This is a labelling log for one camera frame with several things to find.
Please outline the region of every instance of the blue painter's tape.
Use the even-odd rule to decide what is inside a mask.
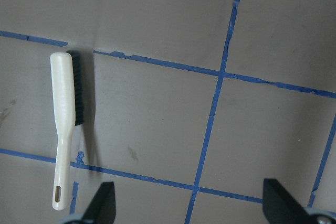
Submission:
[[[71,162],[71,166],[76,167],[76,168],[80,168],[80,169],[93,170],[95,172],[100,172],[100,173],[106,173],[106,174],[111,174],[111,175],[116,175],[116,176],[121,176],[121,177],[126,177],[126,178],[143,180],[143,181],[152,182],[152,183],[161,184],[161,185],[166,185],[166,186],[183,188],[183,189],[187,189],[187,190],[193,190],[194,189],[194,187],[192,185],[173,182],[173,181],[169,181],[169,180],[155,179],[155,178],[152,178],[152,177],[147,177],[147,176],[133,174],[133,173],[121,172],[121,171],[118,171],[118,170],[112,170],[112,169],[107,169],[107,168],[98,167],[98,166],[82,165],[82,164],[78,164],[78,163],[74,163],[74,162]]]
[[[26,41],[36,42],[36,43],[48,44],[48,45],[57,46],[57,47],[65,47],[66,45],[68,45],[68,43],[64,41],[40,38],[40,37],[24,35],[24,34],[11,33],[9,31],[0,31],[0,36],[20,39],[20,40],[26,40]]]
[[[11,151],[7,149],[2,149],[0,148],[0,153],[2,154],[7,154],[10,156],[16,156],[16,157],[23,157],[23,158],[29,158],[29,159],[34,159],[34,160],[40,160],[44,162],[50,162],[50,163],[55,163],[56,159],[51,158],[51,157],[43,157],[39,155],[33,155],[33,154],[28,154],[28,153],[23,153],[23,152],[17,152],[17,151]]]
[[[76,200],[77,200],[77,192],[78,192],[78,182],[74,181],[73,182],[73,187],[72,187],[72,201],[70,204],[70,215],[75,213],[75,208],[76,208]]]
[[[270,85],[273,85],[281,89],[288,89],[288,90],[293,90],[293,91],[298,91],[298,92],[303,92],[303,93],[315,94],[315,95],[320,95],[322,97],[336,98],[336,93],[333,93],[333,92],[323,91],[319,89],[311,89],[311,88],[286,84],[282,82],[266,81],[266,80],[259,79],[256,77],[243,76],[243,75],[235,74],[235,73],[225,73],[224,77],[229,78],[229,79],[238,79],[242,81],[253,82],[253,83],[270,84]]]
[[[191,194],[191,198],[189,201],[188,210],[187,210],[187,214],[186,214],[185,221],[184,221],[185,224],[190,223],[191,214],[193,213],[196,196],[197,196],[197,190],[194,190]]]
[[[314,185],[313,185],[313,190],[311,191],[311,194],[310,194],[308,207],[312,207],[313,204],[314,204],[315,192],[319,188],[321,178],[322,178],[322,174],[323,174],[324,168],[325,168],[327,160],[328,160],[330,148],[331,148],[332,142],[333,142],[334,137],[335,137],[335,132],[336,132],[336,115],[334,117],[334,121],[333,121],[332,126],[331,126],[331,130],[330,130],[329,137],[328,137],[328,140],[327,140],[327,143],[326,143],[326,147],[325,147],[323,155],[322,155],[322,160],[321,160],[320,167],[319,167],[319,170],[317,172],[317,176],[316,176],[316,179],[315,179],[315,182],[314,182]]]
[[[77,163],[83,165],[84,164],[83,158],[84,158],[84,152],[78,152],[78,155],[76,157]]]
[[[199,159],[199,162],[198,162],[197,172],[196,172],[196,176],[195,176],[194,190],[193,190],[193,193],[194,193],[195,197],[197,196],[197,190],[198,190],[198,187],[199,187],[199,184],[200,184],[200,181],[201,181],[201,176],[202,176],[202,172],[203,172],[205,157],[206,157],[206,153],[207,153],[207,150],[208,150],[211,131],[212,131],[212,128],[213,128],[215,113],[216,113],[216,109],[217,109],[217,105],[218,105],[219,95],[221,94],[220,92],[221,92],[224,77],[225,77],[226,62],[227,62],[227,58],[228,58],[228,54],[229,54],[229,44],[230,44],[230,41],[232,39],[233,31],[234,31],[234,28],[235,28],[239,2],[240,2],[240,0],[234,0],[234,4],[233,4],[233,7],[232,7],[232,11],[231,11],[231,17],[230,17],[229,26],[228,26],[228,29],[227,29],[227,34],[226,34],[226,39],[225,39],[225,44],[224,44],[224,50],[223,50],[223,55],[222,55],[222,63],[220,64],[216,90],[215,90],[215,94],[214,94],[214,97],[213,97],[213,100],[212,100],[211,110],[210,110],[209,118],[208,118],[208,124],[207,124],[207,127],[206,127],[204,142],[203,142],[203,146],[202,146],[202,150],[201,150],[201,156],[199,157],[200,159]],[[195,199],[193,199],[193,197],[190,200],[187,215],[186,215],[186,218],[185,218],[185,224],[189,224],[189,222],[190,222],[191,214],[193,212],[193,207],[194,207],[194,203],[192,201],[194,201],[194,200]]]
[[[219,190],[214,190],[214,189],[209,189],[209,188],[204,188],[200,187],[200,192],[206,193],[206,194],[213,194],[213,195],[219,195],[219,196],[224,196],[232,199],[240,199],[244,201],[250,201],[250,202],[255,202],[255,203],[263,203],[263,199],[260,198],[255,198],[255,197],[250,197],[250,196],[245,196],[241,194],[233,194],[233,193],[228,193],[226,191],[219,191]]]
[[[208,75],[211,75],[211,76],[218,76],[218,74],[219,74],[218,71],[212,70],[212,69],[199,68],[199,67],[195,67],[195,66],[190,66],[190,65],[180,64],[180,63],[174,63],[174,62],[165,61],[165,60],[157,60],[157,59],[152,59],[152,58],[139,56],[139,55],[126,56],[123,52],[116,52],[115,51],[115,52],[108,53],[108,52],[93,51],[93,53],[113,56],[113,57],[127,59],[127,60],[135,60],[135,61],[145,62],[145,63],[164,66],[164,67],[169,67],[169,68],[177,68],[177,69],[187,70],[187,71],[191,71],[191,72],[203,73],[203,74],[208,74]]]

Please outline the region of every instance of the brush handle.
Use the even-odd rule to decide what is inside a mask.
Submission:
[[[50,65],[58,138],[52,203],[54,209],[63,210],[68,205],[70,149],[76,120],[72,57],[56,52],[50,56]]]

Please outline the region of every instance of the black bristles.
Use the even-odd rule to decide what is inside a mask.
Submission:
[[[78,51],[66,51],[72,56],[72,69],[74,75],[74,89],[75,89],[75,109],[76,122],[75,125],[80,125],[84,122],[84,103],[82,98],[82,83],[80,74],[80,53]]]

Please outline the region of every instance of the brush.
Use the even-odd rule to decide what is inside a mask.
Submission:
[[[71,140],[74,127],[83,123],[80,53],[55,52],[50,55],[52,97],[57,130],[57,154],[52,194],[53,208],[68,204]]]

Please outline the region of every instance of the stain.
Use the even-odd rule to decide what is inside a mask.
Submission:
[[[133,160],[136,160],[137,162],[138,160],[138,156],[136,155],[137,153],[135,152],[135,150],[133,150],[129,145],[127,146],[127,149],[132,157]]]
[[[15,104],[16,104],[16,98],[15,98],[15,99],[12,99],[12,100],[10,101],[10,104],[11,104],[11,105],[15,105]]]
[[[5,108],[4,110],[0,111],[0,128],[3,124],[3,122],[6,120],[6,118],[10,115],[10,111],[12,106],[14,106],[16,104],[16,98],[12,99],[9,102],[9,106],[7,108]]]

